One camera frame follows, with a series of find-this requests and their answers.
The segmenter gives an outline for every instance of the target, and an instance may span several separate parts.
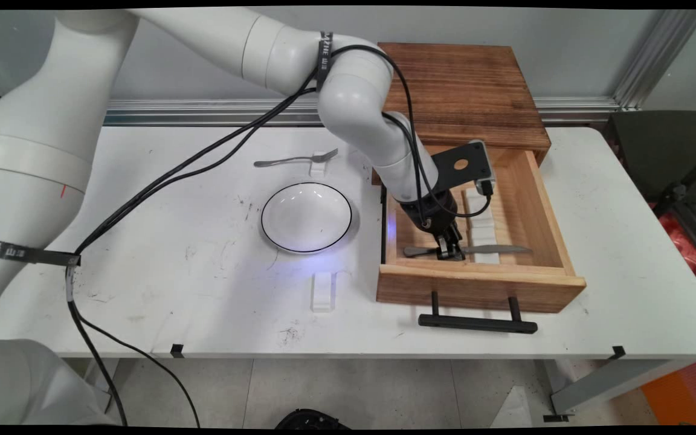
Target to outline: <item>white bowl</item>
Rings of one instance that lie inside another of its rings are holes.
[[[301,182],[271,196],[262,209],[262,231],[279,248],[314,254],[334,245],[353,218],[342,193],[319,182]]]

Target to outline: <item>drawer handle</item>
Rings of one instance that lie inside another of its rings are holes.
[[[431,314],[420,314],[417,324],[428,327],[450,327],[456,329],[489,330],[492,332],[511,332],[533,334],[538,330],[536,322],[523,322],[520,319],[520,304],[516,297],[509,297],[511,320],[480,319],[475,317],[455,317],[439,315],[439,294],[431,292]]]

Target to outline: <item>gray wall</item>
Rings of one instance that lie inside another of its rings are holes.
[[[641,108],[696,110],[696,30]]]
[[[534,97],[611,96],[655,23],[655,10],[437,6],[256,6],[305,30],[374,42],[511,46]],[[0,11],[0,93],[35,74],[53,32],[48,11]],[[115,99],[278,97],[219,71],[141,22],[113,90]]]

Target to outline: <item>black rim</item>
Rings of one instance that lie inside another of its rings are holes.
[[[330,244],[324,246],[323,248],[318,248],[317,250],[311,250],[311,251],[291,250],[290,248],[281,246],[281,245],[279,245],[278,243],[276,243],[276,241],[273,240],[272,237],[270,237],[270,234],[268,234],[268,232],[265,231],[265,221],[262,219],[262,217],[265,215],[265,209],[268,208],[268,204],[270,203],[270,200],[273,199],[273,196],[278,195],[282,190],[288,189],[288,188],[290,188],[290,187],[293,187],[294,185],[300,185],[300,184],[318,184],[318,185],[323,185],[323,187],[329,187],[329,189],[332,189],[332,190],[336,191],[337,193],[339,193],[340,196],[342,196],[343,199],[346,201],[346,204],[348,204],[348,213],[349,213],[349,214],[348,214],[348,226],[346,226],[346,230],[343,231],[343,233],[340,235],[340,237],[337,237],[337,240],[335,240],[334,242],[332,242],[332,243],[330,243]],[[335,189],[334,187],[332,187],[332,186],[329,185],[329,184],[323,184],[323,182],[314,182],[314,181],[296,182],[295,184],[287,185],[287,187],[284,187],[284,188],[280,189],[278,192],[273,193],[273,195],[271,195],[270,198],[268,198],[268,200],[265,202],[265,206],[262,207],[262,214],[260,214],[259,222],[260,222],[260,225],[262,225],[262,232],[265,234],[265,237],[267,237],[268,240],[270,240],[270,242],[273,243],[273,245],[278,246],[278,247],[281,248],[282,250],[292,251],[292,253],[299,253],[299,254],[317,253],[317,251],[326,250],[326,248],[329,248],[329,246],[332,246],[332,245],[336,244],[337,242],[339,242],[340,240],[342,240],[343,237],[345,237],[346,234],[348,234],[348,230],[350,229],[350,225],[351,225],[351,223],[353,223],[353,207],[350,206],[350,201],[348,201],[348,198],[346,198],[346,196],[343,195],[342,192],[340,192],[339,190]]]

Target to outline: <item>floor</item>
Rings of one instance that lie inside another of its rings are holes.
[[[190,392],[203,427],[271,429],[296,408],[314,408],[352,429],[491,427],[515,385],[524,387],[530,423],[534,427],[657,424],[640,389],[588,408],[572,416],[569,423],[545,424],[542,416],[552,413],[552,406],[549,381],[541,361],[166,359],[162,362]],[[190,407],[179,386],[150,361],[120,361],[114,383],[131,425],[193,427]],[[110,405],[108,414],[118,418],[114,404]]]

